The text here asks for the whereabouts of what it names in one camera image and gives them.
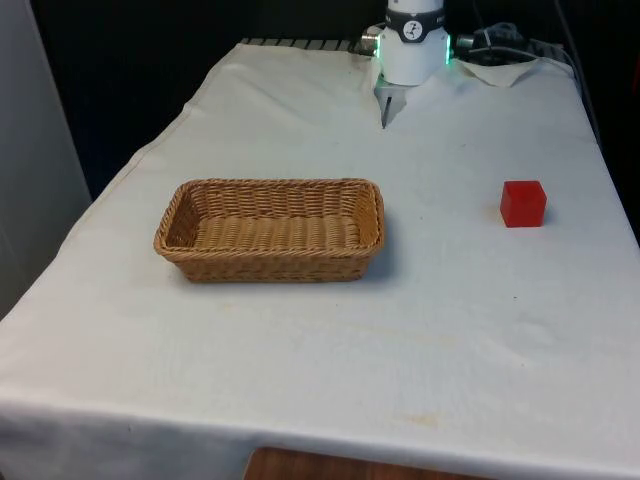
wooden floor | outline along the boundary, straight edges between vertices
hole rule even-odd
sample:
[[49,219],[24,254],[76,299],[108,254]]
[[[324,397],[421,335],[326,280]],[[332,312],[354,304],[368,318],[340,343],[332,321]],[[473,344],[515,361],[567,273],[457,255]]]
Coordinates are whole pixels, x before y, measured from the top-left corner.
[[382,463],[265,448],[249,461],[244,480],[479,480]]

red cube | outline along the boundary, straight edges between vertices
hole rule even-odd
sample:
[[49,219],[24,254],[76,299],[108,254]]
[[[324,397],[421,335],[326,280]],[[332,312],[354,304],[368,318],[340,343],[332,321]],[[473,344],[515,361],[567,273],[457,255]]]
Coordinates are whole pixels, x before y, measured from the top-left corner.
[[541,227],[546,206],[547,195],[540,182],[504,182],[500,212],[507,227]]

dark background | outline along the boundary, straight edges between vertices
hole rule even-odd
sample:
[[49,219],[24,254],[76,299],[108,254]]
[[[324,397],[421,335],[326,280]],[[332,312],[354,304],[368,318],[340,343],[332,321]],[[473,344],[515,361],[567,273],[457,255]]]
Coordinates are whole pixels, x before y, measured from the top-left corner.
[[[566,43],[552,0],[477,0],[486,25]],[[562,0],[600,123],[603,153],[640,239],[639,0]],[[243,37],[355,38],[386,0],[32,0],[91,194],[181,111]],[[478,28],[471,0],[447,0],[447,30]]]

basket rim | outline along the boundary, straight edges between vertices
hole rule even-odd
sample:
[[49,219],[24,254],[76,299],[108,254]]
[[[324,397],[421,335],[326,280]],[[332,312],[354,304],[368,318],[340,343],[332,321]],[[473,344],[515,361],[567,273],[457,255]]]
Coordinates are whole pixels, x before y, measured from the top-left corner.
[[[321,184],[335,184],[340,186],[358,185],[369,189],[373,193],[373,201],[376,210],[377,235],[375,239],[367,245],[356,247],[342,247],[328,249],[324,247],[316,248],[193,248],[193,247],[170,247],[166,244],[166,237],[173,222],[173,217],[177,207],[184,195],[192,188],[204,186],[246,186],[246,185],[272,185],[277,186],[314,186]],[[153,247],[156,252],[170,261],[186,260],[216,260],[231,258],[235,256],[255,256],[255,257],[316,257],[316,258],[364,258],[375,255],[384,246],[384,203],[378,186],[362,178],[342,178],[342,179],[224,179],[211,178],[202,180],[190,180],[178,187],[174,193],[169,206],[166,208],[160,226],[158,227]]]

wicker basket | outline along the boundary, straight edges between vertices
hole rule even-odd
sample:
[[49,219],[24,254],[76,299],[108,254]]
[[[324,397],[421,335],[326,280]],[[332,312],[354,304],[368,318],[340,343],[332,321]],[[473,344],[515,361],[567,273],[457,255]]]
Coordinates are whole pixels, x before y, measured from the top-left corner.
[[154,248],[192,282],[356,280],[384,244],[366,180],[196,180],[178,188]]

